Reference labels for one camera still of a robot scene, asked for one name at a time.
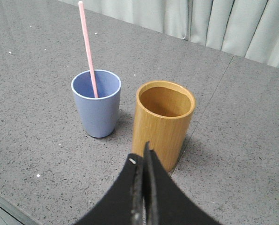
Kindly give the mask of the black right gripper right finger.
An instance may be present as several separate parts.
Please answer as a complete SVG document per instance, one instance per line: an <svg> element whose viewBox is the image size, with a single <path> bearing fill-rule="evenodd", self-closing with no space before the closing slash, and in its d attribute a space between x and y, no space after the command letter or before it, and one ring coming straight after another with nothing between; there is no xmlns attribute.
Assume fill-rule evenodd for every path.
<svg viewBox="0 0 279 225"><path fill-rule="evenodd" d="M147 225L218 225L170 178L157 154L144 148L143 193Z"/></svg>

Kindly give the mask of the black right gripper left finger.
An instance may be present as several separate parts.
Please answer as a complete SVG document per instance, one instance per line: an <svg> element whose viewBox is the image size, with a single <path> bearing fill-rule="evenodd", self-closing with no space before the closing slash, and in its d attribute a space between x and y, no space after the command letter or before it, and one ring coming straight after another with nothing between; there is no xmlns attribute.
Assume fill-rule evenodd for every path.
<svg viewBox="0 0 279 225"><path fill-rule="evenodd" d="M76 225L143 224L143 158L128 154L119 176L101 200Z"/></svg>

